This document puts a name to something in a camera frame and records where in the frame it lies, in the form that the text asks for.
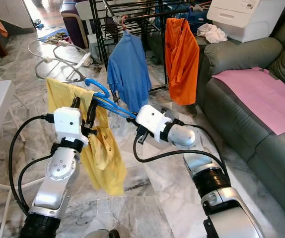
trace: printer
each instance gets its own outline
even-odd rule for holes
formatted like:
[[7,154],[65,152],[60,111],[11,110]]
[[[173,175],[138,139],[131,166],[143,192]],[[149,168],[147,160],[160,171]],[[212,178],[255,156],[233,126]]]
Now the printer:
[[268,37],[285,0],[213,0],[207,18],[228,37],[247,42]]

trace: yellow cloth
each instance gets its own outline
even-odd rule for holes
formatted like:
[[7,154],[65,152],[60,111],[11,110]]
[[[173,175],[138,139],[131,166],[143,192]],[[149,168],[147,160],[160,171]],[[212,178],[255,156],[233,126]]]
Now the yellow cloth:
[[[70,107],[74,97],[81,98],[80,110],[82,118],[86,119],[87,109],[92,100],[93,91],[58,82],[47,78],[49,110],[53,112],[60,107]],[[108,128],[106,110],[101,107],[96,109],[95,121],[99,126],[97,136],[88,137],[89,145],[83,147],[81,162],[96,189],[104,189],[109,195],[124,193],[123,182],[126,177],[126,167],[122,161],[115,138]]]

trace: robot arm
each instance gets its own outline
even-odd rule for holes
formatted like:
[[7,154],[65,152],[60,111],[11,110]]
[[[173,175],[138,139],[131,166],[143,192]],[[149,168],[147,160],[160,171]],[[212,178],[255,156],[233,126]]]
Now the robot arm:
[[[44,181],[19,237],[55,237],[71,197],[71,186],[78,176],[80,152],[88,144],[86,136],[97,133],[91,130],[97,103],[92,105],[86,121],[81,121],[76,108],[63,107],[54,112],[60,145],[47,164]],[[151,105],[143,106],[136,119],[128,121],[138,126],[140,143],[152,134],[156,141],[169,142],[186,151],[184,161],[208,217],[204,221],[208,238],[263,237],[240,195],[231,187],[223,164],[205,154],[187,153],[199,144],[194,127],[165,117]]]
[[[136,122],[151,132],[156,141],[172,143],[179,149],[196,148],[199,141],[196,138],[196,129],[189,125],[180,125],[183,123],[175,120],[165,117],[151,105],[143,106],[136,117]],[[236,189],[231,187],[226,168],[202,154],[185,153],[183,158],[208,217],[204,220],[207,237],[262,238],[254,216]]]

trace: white cloth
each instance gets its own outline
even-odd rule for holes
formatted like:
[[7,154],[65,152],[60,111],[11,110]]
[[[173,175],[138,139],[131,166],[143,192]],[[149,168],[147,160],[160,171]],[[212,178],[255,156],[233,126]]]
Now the white cloth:
[[205,36],[206,40],[210,43],[218,43],[221,41],[227,41],[227,34],[220,28],[212,24],[203,24],[197,30],[198,36]]

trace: blue hanger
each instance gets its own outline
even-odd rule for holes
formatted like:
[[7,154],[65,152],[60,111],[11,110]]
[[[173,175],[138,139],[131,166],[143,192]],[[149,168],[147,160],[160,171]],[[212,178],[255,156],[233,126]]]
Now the blue hanger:
[[111,112],[114,112],[114,113],[116,113],[116,114],[118,114],[124,118],[128,118],[128,117],[136,118],[136,116],[134,114],[126,111],[125,109],[119,107],[117,104],[115,104],[114,102],[109,100],[108,99],[109,98],[109,92],[102,84],[100,84],[99,82],[97,82],[91,78],[86,78],[84,80],[84,82],[87,86],[89,86],[90,84],[93,84],[103,91],[104,94],[96,92],[93,95],[98,102],[98,104],[97,104],[98,106],[103,107],[107,110],[110,110]]

